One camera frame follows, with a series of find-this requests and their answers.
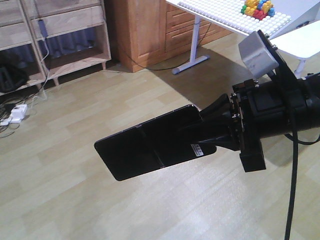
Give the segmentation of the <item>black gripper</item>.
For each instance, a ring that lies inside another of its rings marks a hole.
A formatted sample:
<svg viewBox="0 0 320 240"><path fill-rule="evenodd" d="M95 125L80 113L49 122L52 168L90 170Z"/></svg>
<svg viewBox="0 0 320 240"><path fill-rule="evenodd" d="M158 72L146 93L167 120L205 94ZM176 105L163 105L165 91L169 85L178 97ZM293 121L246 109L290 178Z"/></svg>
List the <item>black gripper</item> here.
<svg viewBox="0 0 320 240"><path fill-rule="evenodd" d="M283 99L284 90L272 81L256 87L252 79L235 84L232 88L237 95L233 99L234 107L242 114L240 144L232 124L213 120L185 125L176 134L191 144L211 144L233 151L240 150L245 172L265 170L261 139L292 131L289 111ZM199 114L203 119L219 117L230 108L230 98L223 93Z"/></svg>

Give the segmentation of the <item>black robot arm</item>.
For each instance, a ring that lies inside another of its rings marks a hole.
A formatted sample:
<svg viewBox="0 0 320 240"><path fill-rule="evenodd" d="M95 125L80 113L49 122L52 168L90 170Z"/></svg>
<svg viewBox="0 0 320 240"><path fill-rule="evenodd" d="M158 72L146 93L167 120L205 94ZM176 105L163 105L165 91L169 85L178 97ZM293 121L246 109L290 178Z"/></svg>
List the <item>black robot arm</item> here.
<svg viewBox="0 0 320 240"><path fill-rule="evenodd" d="M252 79L233 85L233 94L221 95L199 112L199 119L177 133L191 144L212 144L239 151L245 172L266 169L261 139L292 131L292 107L297 131L320 125L320 78L294 79L291 90Z"/></svg>

